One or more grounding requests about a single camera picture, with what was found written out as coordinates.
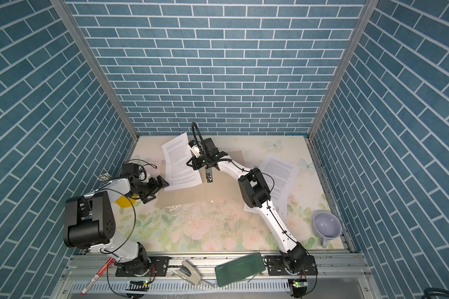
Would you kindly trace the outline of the printed text paper sheet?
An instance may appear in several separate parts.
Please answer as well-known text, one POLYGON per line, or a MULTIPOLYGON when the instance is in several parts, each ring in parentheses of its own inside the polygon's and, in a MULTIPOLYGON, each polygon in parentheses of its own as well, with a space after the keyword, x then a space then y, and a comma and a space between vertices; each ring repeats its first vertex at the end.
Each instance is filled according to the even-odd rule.
POLYGON ((193 188, 202 184, 199 171, 187 165, 192 158, 188 142, 187 133, 183 133, 162 145, 165 180, 169 184, 166 191, 193 188))

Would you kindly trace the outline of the beige cardboard folder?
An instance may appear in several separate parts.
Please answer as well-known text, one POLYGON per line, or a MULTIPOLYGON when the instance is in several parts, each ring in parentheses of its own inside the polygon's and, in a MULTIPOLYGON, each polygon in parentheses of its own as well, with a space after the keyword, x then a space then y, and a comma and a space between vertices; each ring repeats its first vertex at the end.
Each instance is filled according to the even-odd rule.
MULTIPOLYGON (((167 208, 182 204, 213 202, 219 199, 242 199, 238 182, 229 174, 213 169, 213 182, 208 183, 205 169, 198 170, 202 178, 202 184, 193 188, 166 191, 162 189, 155 200, 159 208, 167 208)), ((165 161, 161 165, 161 174, 165 176, 165 161)))

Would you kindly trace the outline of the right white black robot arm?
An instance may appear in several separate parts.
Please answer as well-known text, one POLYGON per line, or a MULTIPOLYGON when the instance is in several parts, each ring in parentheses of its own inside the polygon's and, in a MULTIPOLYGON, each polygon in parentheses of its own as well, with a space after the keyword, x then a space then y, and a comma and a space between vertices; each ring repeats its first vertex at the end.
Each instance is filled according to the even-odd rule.
POLYGON ((259 168, 251 169, 234 162, 228 153, 219 151, 210 138, 202 141, 192 140, 188 143, 188 149, 192 157, 187 166, 194 170, 206 168, 207 176, 211 176, 212 169, 215 168, 237 180, 245 204, 258 212, 274 235, 285 268, 291 274, 303 270, 310 254, 290 233, 276 211, 264 173, 259 168))

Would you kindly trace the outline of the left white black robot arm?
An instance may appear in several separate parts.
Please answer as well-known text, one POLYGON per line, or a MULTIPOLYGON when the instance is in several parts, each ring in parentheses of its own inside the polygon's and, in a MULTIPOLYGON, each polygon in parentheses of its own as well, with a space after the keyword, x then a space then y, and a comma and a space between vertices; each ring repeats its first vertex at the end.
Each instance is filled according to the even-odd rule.
POLYGON ((115 260, 118 269, 134 276, 145 275, 150 268, 144 246, 131 241, 116 229, 112 204, 124 198, 133 204, 137 196, 144 204, 169 187, 161 176, 149 175, 144 166, 126 163, 119 177, 95 191, 70 198, 65 203, 63 241, 67 247, 94 250, 115 260))

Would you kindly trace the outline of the metal folder clip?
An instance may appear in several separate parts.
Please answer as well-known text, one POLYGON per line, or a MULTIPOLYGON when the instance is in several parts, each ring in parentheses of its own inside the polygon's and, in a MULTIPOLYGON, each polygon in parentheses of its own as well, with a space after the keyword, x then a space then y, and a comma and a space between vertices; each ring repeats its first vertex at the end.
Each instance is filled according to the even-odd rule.
POLYGON ((207 167, 206 171, 206 178, 207 178, 207 182, 208 183, 212 183, 213 182, 213 173, 212 173, 212 168, 211 167, 207 167))

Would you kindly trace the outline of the yellow pen cup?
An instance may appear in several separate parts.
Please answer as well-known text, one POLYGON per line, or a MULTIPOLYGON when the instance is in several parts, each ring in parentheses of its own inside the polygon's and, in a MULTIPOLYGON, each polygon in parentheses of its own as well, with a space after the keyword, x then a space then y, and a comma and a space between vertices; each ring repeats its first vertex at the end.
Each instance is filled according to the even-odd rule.
POLYGON ((131 208, 135 203, 136 203, 136 199, 131 197, 131 198, 127 198, 125 196, 121 196, 120 198, 118 198, 115 203, 123 209, 126 208, 131 208))

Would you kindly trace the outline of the coloured pens bundle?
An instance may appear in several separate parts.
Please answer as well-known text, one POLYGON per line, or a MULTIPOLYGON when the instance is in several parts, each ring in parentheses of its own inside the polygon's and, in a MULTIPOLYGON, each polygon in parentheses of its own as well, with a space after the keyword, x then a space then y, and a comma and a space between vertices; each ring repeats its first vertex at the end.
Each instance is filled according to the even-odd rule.
POLYGON ((112 177, 109 173, 102 173, 98 176, 97 178, 101 183, 108 183, 109 181, 112 180, 112 177))

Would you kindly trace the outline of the red marker pen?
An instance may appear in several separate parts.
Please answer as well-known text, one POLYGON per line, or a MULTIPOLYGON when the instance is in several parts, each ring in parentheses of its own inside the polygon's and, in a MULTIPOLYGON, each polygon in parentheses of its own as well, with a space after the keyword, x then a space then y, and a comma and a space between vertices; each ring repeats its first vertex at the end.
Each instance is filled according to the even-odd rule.
POLYGON ((108 269, 108 267, 114 262, 115 260, 113 258, 110 258, 104 266, 94 275, 92 280, 81 290, 81 295, 85 295, 93 286, 93 284, 98 281, 98 279, 101 277, 101 275, 105 272, 105 270, 108 269))

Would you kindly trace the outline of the diagram paper sheet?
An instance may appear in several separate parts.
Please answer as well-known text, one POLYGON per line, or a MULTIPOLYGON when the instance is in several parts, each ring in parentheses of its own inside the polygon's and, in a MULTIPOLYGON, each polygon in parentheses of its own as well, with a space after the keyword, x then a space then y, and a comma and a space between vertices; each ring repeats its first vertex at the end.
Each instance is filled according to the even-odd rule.
MULTIPOLYGON (((276 212, 278 213, 278 215, 280 216, 280 218, 282 220, 285 220, 287 218, 287 214, 288 214, 286 205, 281 206, 281 205, 273 204, 273 206, 274 206, 276 212)), ((257 208, 250 208, 246 204, 244 205, 244 211, 249 212, 249 213, 258 214, 257 208)))

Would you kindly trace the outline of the grey stapler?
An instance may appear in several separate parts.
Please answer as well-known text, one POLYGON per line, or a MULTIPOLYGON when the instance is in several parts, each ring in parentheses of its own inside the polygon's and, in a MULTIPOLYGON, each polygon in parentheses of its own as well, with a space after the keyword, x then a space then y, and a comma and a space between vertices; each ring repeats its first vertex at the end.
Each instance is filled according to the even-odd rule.
POLYGON ((192 285, 199 285, 202 281, 202 274, 188 260, 182 262, 175 274, 192 285))

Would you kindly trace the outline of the lilac ceramic cup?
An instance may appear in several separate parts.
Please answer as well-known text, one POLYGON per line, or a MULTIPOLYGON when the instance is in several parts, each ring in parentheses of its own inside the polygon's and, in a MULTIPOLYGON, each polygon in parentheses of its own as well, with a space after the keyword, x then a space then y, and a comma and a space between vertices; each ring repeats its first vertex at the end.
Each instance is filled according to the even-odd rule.
POLYGON ((327 211, 319 211, 314 214, 313 229, 322 248, 326 248, 330 240, 337 239, 342 233, 340 220, 327 211))

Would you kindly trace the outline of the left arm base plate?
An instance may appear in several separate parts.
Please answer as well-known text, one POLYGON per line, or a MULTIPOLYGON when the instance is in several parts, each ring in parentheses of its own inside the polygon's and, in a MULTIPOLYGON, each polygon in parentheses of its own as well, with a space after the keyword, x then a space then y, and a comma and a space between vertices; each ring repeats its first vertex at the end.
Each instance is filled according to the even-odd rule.
POLYGON ((144 268, 143 274, 139 274, 136 267, 123 266, 119 267, 118 263, 115 263, 117 270, 115 272, 116 277, 165 277, 167 275, 168 267, 170 263, 169 256, 151 256, 148 258, 148 265, 144 268))

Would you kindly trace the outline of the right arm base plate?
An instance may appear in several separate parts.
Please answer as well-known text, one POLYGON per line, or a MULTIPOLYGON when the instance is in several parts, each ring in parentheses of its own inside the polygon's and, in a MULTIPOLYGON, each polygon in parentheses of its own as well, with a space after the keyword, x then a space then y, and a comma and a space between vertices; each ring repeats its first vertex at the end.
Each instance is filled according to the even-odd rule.
POLYGON ((314 256, 309 255, 304 259, 301 270, 295 272, 287 269, 284 265, 283 257, 280 255, 266 255, 263 257, 264 265, 267 268, 269 276, 302 275, 313 276, 318 274, 318 268, 314 256))

